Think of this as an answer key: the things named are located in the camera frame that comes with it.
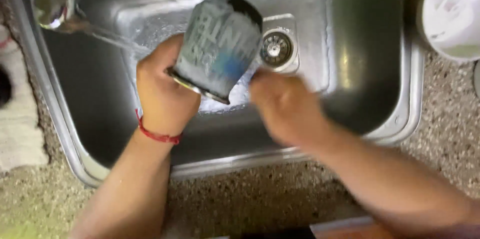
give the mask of white container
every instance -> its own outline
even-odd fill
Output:
[[[418,27],[442,56],[459,62],[480,59],[480,0],[423,0]]]

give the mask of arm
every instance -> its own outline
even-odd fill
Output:
[[[198,111],[200,95],[175,83],[163,70],[174,64],[183,36],[158,46],[137,66],[143,125],[153,133],[177,136]],[[139,129],[102,186],[89,200],[69,238],[155,238],[160,236],[172,145]]]
[[[275,140],[331,168],[357,201],[396,234],[434,236],[480,224],[474,201],[424,165],[328,121],[299,78],[262,71],[250,93]]]

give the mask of person's left hand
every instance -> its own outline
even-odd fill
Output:
[[[137,89],[143,126],[155,134],[178,136],[200,106],[200,95],[175,82],[164,70],[173,66],[183,34],[162,42],[137,65]]]

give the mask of sink rim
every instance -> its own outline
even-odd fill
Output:
[[[90,157],[81,144],[40,28],[36,25],[31,26],[35,23],[31,11],[27,11],[23,0],[9,1],[19,21],[23,51],[27,55],[25,59],[39,82],[69,167],[80,181],[88,186],[97,187],[109,173],[109,169]],[[402,22],[401,30],[399,101],[385,123],[363,136],[382,145],[392,145],[410,136],[419,124],[422,111],[423,48],[418,43],[417,33],[407,28],[405,22]],[[309,157],[295,148],[286,148],[275,152],[251,153],[173,166],[171,177],[179,179],[206,176],[253,166],[306,159]]]

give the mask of forearm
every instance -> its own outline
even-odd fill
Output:
[[[70,237],[158,237],[165,211],[171,147],[145,137],[137,129],[76,221]]]
[[[375,217],[402,235],[425,235],[469,216],[471,200],[424,165],[337,126],[326,137],[317,141],[315,157]]]

